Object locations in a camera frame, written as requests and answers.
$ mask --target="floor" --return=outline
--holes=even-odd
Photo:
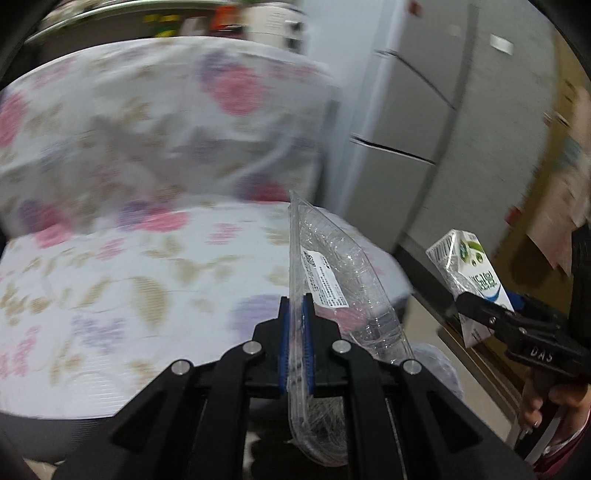
[[[410,342],[430,343],[439,348],[451,360],[462,384],[465,403],[491,430],[502,439],[506,439],[511,429],[511,423],[466,367],[439,338],[438,331],[441,328],[439,322],[415,298],[411,298],[409,301],[404,323]],[[245,467],[251,473],[246,473],[245,479],[266,480],[267,478],[282,477],[284,480],[332,480],[347,478],[345,469],[321,468],[307,460],[295,446],[288,442],[287,418],[281,407],[274,409],[271,417],[273,421],[257,422],[260,427],[256,429],[256,433],[248,433]],[[30,462],[30,465],[42,480],[51,478],[53,467],[36,462]],[[285,469],[286,465],[289,467],[285,474],[278,475],[277,472]]]
[[[424,342],[439,348],[451,360],[464,389],[464,402],[478,417],[503,440],[511,430],[511,422],[492,401],[488,393],[474,379],[472,374],[439,338],[439,322],[416,300],[408,302],[405,332],[410,342]]]

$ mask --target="plastic packaging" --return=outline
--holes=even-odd
[[[473,233],[450,230],[427,250],[427,256],[440,271],[454,299],[469,291],[513,312],[499,277]],[[492,334],[486,326],[464,315],[460,315],[460,322],[466,348]]]
[[[457,371],[445,353],[430,343],[411,343],[415,359],[422,363],[457,398],[464,400],[464,389]]]
[[[344,465],[347,442],[342,400],[309,395],[303,349],[303,296],[311,292],[316,314],[337,321],[342,337],[365,348],[374,358],[397,363],[411,358],[412,352],[361,247],[294,193],[290,219],[287,388],[291,431],[298,447],[312,460],[326,466]]]

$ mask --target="human hand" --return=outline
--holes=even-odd
[[[557,385],[550,390],[548,398],[557,405],[569,408],[550,442],[550,446],[553,446],[571,438],[585,426],[591,410],[591,388],[582,384]],[[532,429],[539,427],[542,424],[540,408],[543,404],[544,400],[535,391],[529,372],[521,399],[520,425]]]

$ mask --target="floral fabric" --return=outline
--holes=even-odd
[[[9,243],[0,262],[2,411],[111,415],[175,359],[217,360],[277,315],[289,291],[288,204],[216,197],[177,213],[182,222],[160,229],[142,220],[47,248],[34,233]],[[393,304],[410,294],[386,252],[329,216],[363,245]]]
[[[215,361],[275,317],[290,241],[276,200],[315,189],[330,84],[303,57],[194,37],[91,48],[11,84],[0,410],[111,415],[174,360]],[[330,217],[406,298],[394,260]]]
[[[226,38],[127,41],[52,61],[2,94],[3,227],[11,238],[50,229],[38,239],[48,246],[137,219],[160,229],[202,195],[312,199],[334,91],[305,57]]]

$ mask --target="barcode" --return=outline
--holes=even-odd
[[[349,307],[349,303],[324,255],[302,248],[301,260],[315,303],[336,309]]]
[[[449,256],[452,250],[452,238],[453,235],[448,235],[427,250],[427,256],[433,263],[438,264]]]
[[[318,287],[318,285],[316,285],[316,282],[314,281],[314,273],[312,272],[311,266],[310,264],[316,266],[316,264],[314,263],[314,259],[309,256],[307,253],[302,252],[302,255],[304,256],[303,258],[303,264],[304,264],[304,268],[306,269],[306,273],[307,273],[307,277],[308,277],[308,283],[310,284],[310,290],[315,291],[315,292],[320,292],[320,288]]]

